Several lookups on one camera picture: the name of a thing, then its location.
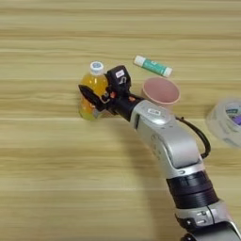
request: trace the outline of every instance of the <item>bottle cap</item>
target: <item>bottle cap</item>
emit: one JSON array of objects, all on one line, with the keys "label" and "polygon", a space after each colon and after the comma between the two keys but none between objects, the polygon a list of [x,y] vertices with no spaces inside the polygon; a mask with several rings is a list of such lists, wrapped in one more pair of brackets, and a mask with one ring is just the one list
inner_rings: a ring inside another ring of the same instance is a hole
[{"label": "bottle cap", "polygon": [[90,64],[90,73],[93,75],[104,74],[104,64],[102,62],[94,61]]},{"label": "bottle cap", "polygon": [[163,73],[163,76],[164,77],[169,77],[171,73],[172,73],[172,68],[166,67],[166,69],[165,69],[165,71]]},{"label": "bottle cap", "polygon": [[134,63],[137,64],[138,66],[142,67],[145,60],[146,60],[146,58],[144,56],[136,56]]}]

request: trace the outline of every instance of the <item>wood grain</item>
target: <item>wood grain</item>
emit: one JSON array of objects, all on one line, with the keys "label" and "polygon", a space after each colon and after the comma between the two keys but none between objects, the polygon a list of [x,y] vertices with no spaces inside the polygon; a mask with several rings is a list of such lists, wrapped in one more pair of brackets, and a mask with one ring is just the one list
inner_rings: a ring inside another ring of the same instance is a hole
[{"label": "wood grain", "polygon": [[78,115],[92,60],[126,65],[133,92],[173,68],[174,107],[209,137],[206,167],[241,227],[241,151],[207,130],[221,98],[241,94],[241,2],[0,0],[1,240],[179,240],[164,173],[127,122]]}]

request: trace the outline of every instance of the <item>bottle label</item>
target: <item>bottle label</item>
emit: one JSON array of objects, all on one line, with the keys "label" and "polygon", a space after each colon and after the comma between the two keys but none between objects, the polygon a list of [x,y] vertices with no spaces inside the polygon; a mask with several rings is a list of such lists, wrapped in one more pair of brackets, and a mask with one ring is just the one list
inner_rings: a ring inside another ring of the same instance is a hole
[{"label": "bottle label", "polygon": [[167,68],[166,66],[161,65],[159,63],[156,63],[155,61],[151,61],[149,59],[145,60],[142,67],[151,71],[151,72],[156,72],[156,73],[161,74],[161,75],[164,74],[164,72]]}]

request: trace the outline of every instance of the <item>pink cup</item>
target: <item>pink cup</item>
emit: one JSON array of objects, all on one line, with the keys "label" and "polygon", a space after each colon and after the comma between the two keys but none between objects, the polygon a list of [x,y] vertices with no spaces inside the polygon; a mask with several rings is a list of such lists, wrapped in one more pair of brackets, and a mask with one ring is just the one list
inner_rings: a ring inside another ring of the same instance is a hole
[{"label": "pink cup", "polygon": [[142,96],[157,105],[171,108],[179,101],[180,90],[166,78],[153,77],[145,81]]}]

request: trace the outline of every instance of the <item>plastic bottle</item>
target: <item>plastic bottle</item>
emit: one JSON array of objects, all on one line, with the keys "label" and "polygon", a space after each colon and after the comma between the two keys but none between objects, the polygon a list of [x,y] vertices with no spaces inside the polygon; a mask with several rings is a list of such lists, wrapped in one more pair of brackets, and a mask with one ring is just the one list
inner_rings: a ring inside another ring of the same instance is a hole
[{"label": "plastic bottle", "polygon": [[[104,65],[101,62],[92,62],[90,64],[90,72],[81,80],[81,85],[88,86],[93,89],[95,94],[102,96],[108,86],[108,81],[104,76]],[[88,100],[81,95],[79,113],[85,120],[93,121],[99,118],[102,112],[99,112]]]}]

